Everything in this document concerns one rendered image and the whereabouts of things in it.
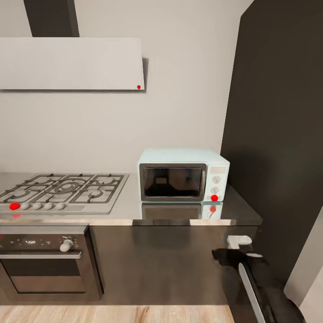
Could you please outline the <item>microwave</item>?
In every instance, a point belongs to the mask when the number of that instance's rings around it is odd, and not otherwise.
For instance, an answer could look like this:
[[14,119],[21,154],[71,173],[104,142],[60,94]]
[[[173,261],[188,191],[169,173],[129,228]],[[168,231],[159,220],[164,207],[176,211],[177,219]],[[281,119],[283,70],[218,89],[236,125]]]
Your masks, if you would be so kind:
[[140,201],[223,201],[230,162],[211,148],[144,148]]

